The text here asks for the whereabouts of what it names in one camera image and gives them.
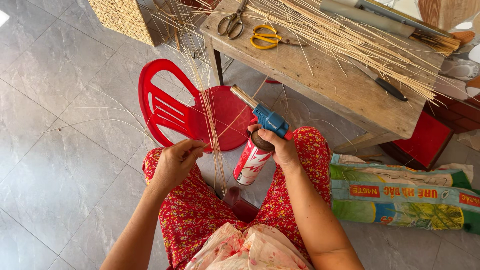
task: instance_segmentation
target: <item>knife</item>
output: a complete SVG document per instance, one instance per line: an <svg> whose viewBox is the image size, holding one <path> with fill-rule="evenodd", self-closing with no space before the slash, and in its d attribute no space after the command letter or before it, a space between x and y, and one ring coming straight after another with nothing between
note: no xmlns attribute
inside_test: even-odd
<svg viewBox="0 0 480 270"><path fill-rule="evenodd" d="M408 101L408 98L405 97L398 89L395 88L395 86L389 84L387 81L384 79L380 78L376 73L365 67L364 65L360 64L359 62L351 59L350 57L348 58L352 64L356 65L360 70L365 72L370 78L372 78L378 85L380 85L385 91L390 93L392 96L396 97L397 99L401 101Z"/></svg>

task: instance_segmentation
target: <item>wooden table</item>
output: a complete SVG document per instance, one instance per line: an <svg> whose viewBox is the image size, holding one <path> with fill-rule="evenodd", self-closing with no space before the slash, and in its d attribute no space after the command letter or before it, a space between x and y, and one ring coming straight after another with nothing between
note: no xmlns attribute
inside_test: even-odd
<svg viewBox="0 0 480 270"><path fill-rule="evenodd" d="M216 11L234 13L238 5L239 3L235 0L222 0ZM324 53L310 46L303 48L305 55L308 57L308 64L300 47L281 45L269 50L255 49L250 44L251 33L253 28L262 24L262 22L245 16L242 17L245 28L239 38L229 40L226 36L219 36L217 25L221 18L225 16L225 14L212 13L200 27L204 34L210 63L214 71L217 71L214 74L218 85L223 85L220 62L220 52L222 52L263 74L269 75L363 128L367 131L367 134L351 141L356 148L411 138L425 105L426 100L424 98L406 89L406 87L403 87L402 90L409 99L410 105L393 96L387 96L385 91L366 74L358 68L352 68L354 67L353 64L340 62L347 74L347 77L345 77L335 58L325 56ZM278 27L277 30L280 35L288 33L281 27ZM405 38L402 40L410 44L410 49L430 50L428 47L412 40ZM444 59L435 53L412 52L424 58L428 57L429 62L437 66L440 66ZM438 72L437 69L419 60L413 60L411 56L409 59L428 70ZM315 65L312 67L313 76L308 65ZM426 73L420 73L413 77L428 85L434 83L434 76ZM392 84L400 89L398 82L394 83L392 81ZM334 149L337 153L352 150L354 148L349 142Z"/></svg>

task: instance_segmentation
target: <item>black knife handle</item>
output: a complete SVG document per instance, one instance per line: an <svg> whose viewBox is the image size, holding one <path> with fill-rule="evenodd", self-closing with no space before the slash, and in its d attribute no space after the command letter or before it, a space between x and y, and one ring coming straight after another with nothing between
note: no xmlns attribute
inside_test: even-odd
<svg viewBox="0 0 480 270"><path fill-rule="evenodd" d="M385 91L390 93L392 96L396 97L397 99L401 101L408 101L408 98L405 97L398 89L395 88L395 86L389 84L387 81L384 79L378 77L375 82L380 85Z"/></svg>

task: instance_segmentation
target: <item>scissors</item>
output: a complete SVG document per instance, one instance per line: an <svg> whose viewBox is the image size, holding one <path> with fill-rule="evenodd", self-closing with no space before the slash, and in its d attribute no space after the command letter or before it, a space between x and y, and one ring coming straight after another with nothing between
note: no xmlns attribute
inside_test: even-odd
<svg viewBox="0 0 480 270"><path fill-rule="evenodd" d="M216 31L219 35L221 35L221 36L227 35L228 39L236 39L241 35L241 33L243 32L243 22L241 20L241 13L242 13L242 11L243 11L243 9L245 8L246 5L247 5L247 0L243 0L235 13L223 18L218 23L218 28L216 29ZM220 26L225 21L228 21L227 28L226 28L225 32L220 33ZM234 37L230 37L230 34L233 33L233 30L235 28L237 28L238 25L241 25L240 33L238 33L238 35L236 35Z"/></svg>
<svg viewBox="0 0 480 270"><path fill-rule="evenodd" d="M266 28L266 29L272 31L274 34L260 34L260 33L257 33L257 30L262 29L262 28ZM266 41L268 43L272 43L272 45L259 46L259 45L255 44L255 42L254 42L255 39L259 39L259 40ZM294 46L306 46L306 44L301 44L299 42L296 42L295 40L288 39L288 38L283 38L283 37L277 35L277 31L273 27L268 26L268 25L259 25L259 26L255 27L255 29L253 30L253 36L250 38L250 43L257 49L271 49L271 48L275 48L279 44L287 44L287 45L294 45Z"/></svg>

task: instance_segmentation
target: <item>gray tile floor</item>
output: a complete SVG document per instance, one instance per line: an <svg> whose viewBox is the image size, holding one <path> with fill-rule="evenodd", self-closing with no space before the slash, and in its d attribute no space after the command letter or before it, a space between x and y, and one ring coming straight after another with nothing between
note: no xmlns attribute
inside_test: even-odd
<svg viewBox="0 0 480 270"><path fill-rule="evenodd" d="M10 16L0 26L0 269L99 269L142 195L142 161L154 147L138 130L143 119L116 101L140 115L143 65L167 58L182 68L181 61L165 46L103 28L87 0L3 0L0 10ZM227 85L249 94L264 78L237 61L225 73ZM159 73L154 84L192 102L169 74ZM258 98L295 127L317 127L332 147L364 133L281 85L265 85ZM346 138L313 119L327 120ZM182 139L165 132L173 142ZM241 151L224 154L227 178ZM452 162L474 164L473 185L480 188L480 153L452 140L438 165ZM212 184L211 156L198 164ZM260 206L274 170L270 161L244 197ZM478 235L342 224L367 269L480 269ZM167 265L158 228L150 268Z"/></svg>

